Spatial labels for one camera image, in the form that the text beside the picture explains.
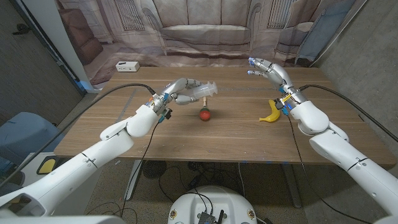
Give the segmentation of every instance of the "joint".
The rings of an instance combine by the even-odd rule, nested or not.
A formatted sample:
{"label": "joint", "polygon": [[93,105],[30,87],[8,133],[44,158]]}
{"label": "joint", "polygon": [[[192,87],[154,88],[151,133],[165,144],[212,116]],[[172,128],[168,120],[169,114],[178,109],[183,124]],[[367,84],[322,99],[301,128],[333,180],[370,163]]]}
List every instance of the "joint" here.
{"label": "joint", "polygon": [[194,102],[197,102],[197,101],[199,101],[199,99],[198,99],[198,98],[191,97],[191,103],[194,103]]}
{"label": "joint", "polygon": [[163,96],[163,102],[167,102],[167,99],[169,98],[169,94],[165,93]]}
{"label": "joint", "polygon": [[279,99],[274,100],[274,102],[275,102],[275,107],[276,107],[278,110],[281,110],[281,109],[284,107],[284,105],[282,104],[282,102],[280,102]]}
{"label": "joint", "polygon": [[283,113],[284,115],[286,115],[286,116],[289,115],[289,112],[287,111],[286,108],[282,108],[282,113]]}
{"label": "joint", "polygon": [[95,163],[94,163],[94,161],[95,161],[96,159],[91,160],[91,159],[90,159],[88,156],[86,156],[84,153],[81,152],[81,154],[87,158],[87,160],[85,161],[85,163],[91,162],[91,163],[98,169],[97,165],[95,165]]}
{"label": "joint", "polygon": [[165,110],[163,110],[162,116],[159,119],[159,123],[163,122],[164,119],[170,119],[172,116],[172,112],[173,110],[171,110],[170,108],[166,108]]}
{"label": "joint", "polygon": [[353,168],[355,165],[366,166],[366,163],[362,163],[362,164],[361,164],[361,162],[362,162],[362,161],[365,161],[365,160],[368,159],[368,158],[365,158],[365,159],[356,158],[356,159],[358,160],[358,162],[354,163],[351,167],[349,167],[348,170],[347,170],[347,172],[348,172],[351,168]]}
{"label": "joint", "polygon": [[170,97],[173,98],[173,100],[177,99],[178,94],[177,93],[172,93],[170,94]]}

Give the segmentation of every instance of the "banana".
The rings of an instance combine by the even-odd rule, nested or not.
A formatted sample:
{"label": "banana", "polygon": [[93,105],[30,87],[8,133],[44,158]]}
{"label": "banana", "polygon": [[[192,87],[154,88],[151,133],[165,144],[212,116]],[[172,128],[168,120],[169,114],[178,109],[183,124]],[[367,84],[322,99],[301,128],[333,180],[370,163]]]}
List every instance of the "banana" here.
{"label": "banana", "polygon": [[279,118],[280,111],[275,107],[274,100],[268,100],[269,106],[271,106],[271,115],[266,118],[260,118],[260,121],[274,122]]}

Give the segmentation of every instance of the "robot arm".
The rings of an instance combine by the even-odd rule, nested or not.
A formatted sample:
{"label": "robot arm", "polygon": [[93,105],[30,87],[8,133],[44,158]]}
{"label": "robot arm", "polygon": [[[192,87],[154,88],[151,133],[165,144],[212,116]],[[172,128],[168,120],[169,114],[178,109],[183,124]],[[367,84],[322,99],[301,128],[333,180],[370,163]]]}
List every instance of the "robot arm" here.
{"label": "robot arm", "polygon": [[0,218],[51,215],[56,206],[97,169],[132,148],[132,138],[145,136],[156,122],[169,119],[172,110],[167,108],[167,103],[177,101],[182,90],[202,89],[202,86],[201,82],[186,78],[167,85],[161,94],[155,94],[142,105],[136,115],[106,128],[100,135],[101,141],[37,182],[0,197]]}
{"label": "robot arm", "polygon": [[249,63],[260,71],[248,74],[268,78],[283,93],[276,107],[286,115],[290,110],[300,131],[313,136],[314,150],[344,169],[388,214],[398,216],[398,179],[353,147],[347,134],[294,88],[281,66],[260,58],[249,58]]}

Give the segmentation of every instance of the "wooden table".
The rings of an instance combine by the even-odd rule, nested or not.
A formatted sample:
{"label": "wooden table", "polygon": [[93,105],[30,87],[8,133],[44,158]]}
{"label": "wooden table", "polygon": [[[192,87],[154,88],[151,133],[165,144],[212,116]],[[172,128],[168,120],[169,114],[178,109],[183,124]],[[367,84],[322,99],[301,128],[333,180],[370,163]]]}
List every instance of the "wooden table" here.
{"label": "wooden table", "polygon": [[[334,88],[318,68],[286,68],[294,85],[318,84]],[[300,162],[289,120],[281,114],[275,123],[259,122],[271,113],[268,99],[280,97],[268,80],[247,75],[247,68],[159,68],[142,67],[136,73],[118,73],[102,93],[126,83],[145,83],[156,91],[180,78],[216,82],[218,94],[208,97],[211,119],[201,121],[202,103],[179,106],[169,103],[172,117],[161,123],[146,155],[148,160],[217,162]],[[308,88],[304,94],[329,119],[346,131],[351,143],[380,165],[394,165],[396,158],[347,102],[329,92]],[[100,133],[117,121],[135,114],[150,98],[143,88],[129,87],[106,96],[76,122],[54,153],[71,157],[100,140]],[[319,156],[293,121],[298,147],[304,163],[330,164]],[[135,139],[135,145],[121,157],[141,158],[150,133]]]}

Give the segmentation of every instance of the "carpet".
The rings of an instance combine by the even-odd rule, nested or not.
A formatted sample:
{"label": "carpet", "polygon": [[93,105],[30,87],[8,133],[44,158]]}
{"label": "carpet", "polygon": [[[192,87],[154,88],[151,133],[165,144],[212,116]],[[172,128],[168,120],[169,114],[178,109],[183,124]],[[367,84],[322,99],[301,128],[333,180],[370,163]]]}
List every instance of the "carpet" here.
{"label": "carpet", "polygon": [[[117,205],[123,205],[121,198],[127,186],[133,161],[123,159],[116,165],[117,160],[105,165],[86,213],[90,212],[92,215],[112,214],[118,210]],[[199,173],[190,170],[188,162],[167,161],[167,167],[173,166],[181,170],[181,180],[178,169],[171,168],[161,177],[160,184],[164,192],[172,200],[176,200],[186,192],[182,184],[188,186]],[[216,177],[215,180],[212,180],[212,176],[209,175],[209,180],[201,178],[198,186],[216,184],[242,192],[237,163],[208,163],[207,166],[228,170],[232,178],[224,174],[223,177]],[[241,164],[241,172],[246,198],[253,205],[259,218],[268,218],[275,224],[307,223],[304,209],[294,208],[292,205],[279,164]],[[101,205],[107,202],[114,202],[117,205]],[[172,202],[162,193],[158,179],[147,179],[141,175],[132,199],[126,203],[126,208],[134,209],[137,218],[135,213],[129,209],[123,213],[123,220],[126,223],[167,223],[171,206]]]}

